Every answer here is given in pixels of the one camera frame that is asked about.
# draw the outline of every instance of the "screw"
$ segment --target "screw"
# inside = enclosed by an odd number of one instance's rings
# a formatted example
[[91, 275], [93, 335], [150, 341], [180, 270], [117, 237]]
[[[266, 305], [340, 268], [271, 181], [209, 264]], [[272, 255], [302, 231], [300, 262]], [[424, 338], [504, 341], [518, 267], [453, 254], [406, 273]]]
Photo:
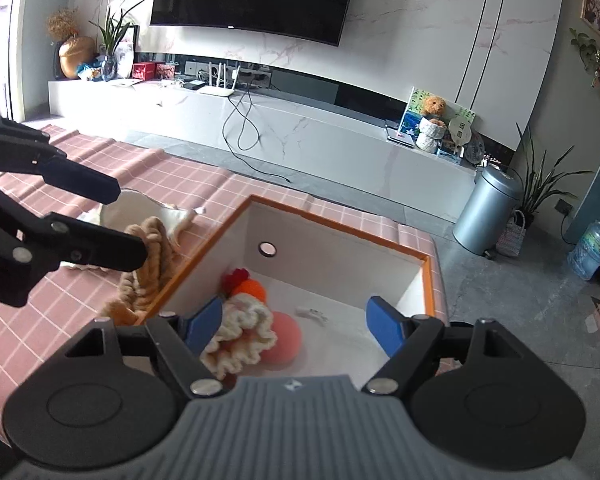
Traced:
[[398, 389], [398, 383], [393, 379], [372, 379], [366, 384], [366, 389], [374, 395], [390, 395]]
[[16, 247], [11, 254], [13, 259], [21, 264], [28, 264], [33, 259], [31, 251], [24, 247]]
[[222, 383], [215, 379], [199, 379], [191, 383], [191, 391], [200, 397], [211, 397], [222, 391]]
[[51, 228], [56, 233], [60, 233], [63, 235], [69, 232], [69, 228], [66, 226], [66, 224], [63, 224], [62, 222], [51, 222]]

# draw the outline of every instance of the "gray tile floor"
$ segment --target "gray tile floor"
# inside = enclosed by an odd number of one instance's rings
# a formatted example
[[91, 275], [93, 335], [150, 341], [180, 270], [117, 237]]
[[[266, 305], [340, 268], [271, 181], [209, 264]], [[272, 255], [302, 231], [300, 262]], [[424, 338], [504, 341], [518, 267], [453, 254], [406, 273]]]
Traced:
[[565, 262], [565, 244], [531, 228], [518, 259], [489, 261], [456, 243], [451, 223], [369, 193], [247, 159], [256, 170], [286, 176], [291, 181], [287, 183], [257, 173], [229, 152], [190, 142], [141, 132], [116, 137], [289, 186], [431, 233], [440, 256], [451, 319], [499, 320], [571, 385], [587, 409], [586, 432], [574, 460], [600, 480], [600, 322], [596, 325], [599, 318], [592, 300], [600, 298], [600, 286], [582, 282], [571, 273]]

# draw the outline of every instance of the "water bottle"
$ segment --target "water bottle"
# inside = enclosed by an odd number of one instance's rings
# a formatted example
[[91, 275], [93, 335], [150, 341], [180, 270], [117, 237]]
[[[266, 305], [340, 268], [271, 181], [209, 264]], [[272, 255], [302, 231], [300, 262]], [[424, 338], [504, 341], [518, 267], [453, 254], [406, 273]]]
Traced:
[[600, 220], [593, 222], [567, 256], [567, 261], [578, 276], [590, 280], [600, 266]]

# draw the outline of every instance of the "trash can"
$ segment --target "trash can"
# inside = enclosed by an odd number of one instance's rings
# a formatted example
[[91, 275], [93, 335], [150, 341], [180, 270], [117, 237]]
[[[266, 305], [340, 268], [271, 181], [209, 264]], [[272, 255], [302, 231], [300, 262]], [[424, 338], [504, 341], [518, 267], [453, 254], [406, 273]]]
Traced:
[[465, 249], [482, 255], [493, 247], [515, 206], [522, 200], [523, 188], [512, 176], [487, 166], [476, 175], [474, 192], [454, 226], [454, 237]]

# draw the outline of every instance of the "pink ball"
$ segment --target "pink ball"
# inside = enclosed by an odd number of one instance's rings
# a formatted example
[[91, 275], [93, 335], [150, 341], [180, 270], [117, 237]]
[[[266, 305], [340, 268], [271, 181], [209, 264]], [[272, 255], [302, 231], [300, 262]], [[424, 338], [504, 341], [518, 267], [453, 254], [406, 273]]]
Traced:
[[271, 329], [278, 342], [271, 350], [260, 353], [260, 361], [269, 365], [283, 365], [296, 358], [302, 346], [302, 331], [298, 322], [284, 312], [273, 313]]

